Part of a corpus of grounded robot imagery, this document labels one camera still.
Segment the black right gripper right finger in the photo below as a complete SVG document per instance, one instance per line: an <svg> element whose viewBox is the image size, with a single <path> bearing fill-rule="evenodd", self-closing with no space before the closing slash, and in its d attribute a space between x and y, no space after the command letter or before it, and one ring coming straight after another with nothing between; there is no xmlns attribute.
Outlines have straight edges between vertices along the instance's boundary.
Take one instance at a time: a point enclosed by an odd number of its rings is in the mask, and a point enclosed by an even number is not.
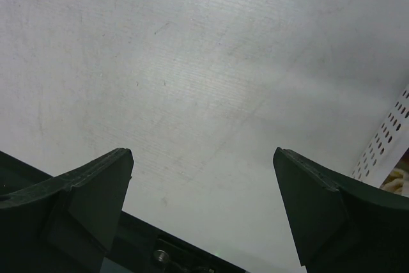
<svg viewBox="0 0 409 273"><path fill-rule="evenodd" d="M408 198L277 148L273 165L308 272L408 272Z"/></svg>

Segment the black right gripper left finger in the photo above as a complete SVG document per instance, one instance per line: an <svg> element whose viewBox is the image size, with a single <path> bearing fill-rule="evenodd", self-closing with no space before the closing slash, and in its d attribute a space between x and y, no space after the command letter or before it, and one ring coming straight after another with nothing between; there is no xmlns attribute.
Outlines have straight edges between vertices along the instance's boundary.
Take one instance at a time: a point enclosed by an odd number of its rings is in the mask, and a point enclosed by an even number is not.
<svg viewBox="0 0 409 273"><path fill-rule="evenodd" d="M58 176L1 154L1 271L99 272L134 160L114 149Z"/></svg>

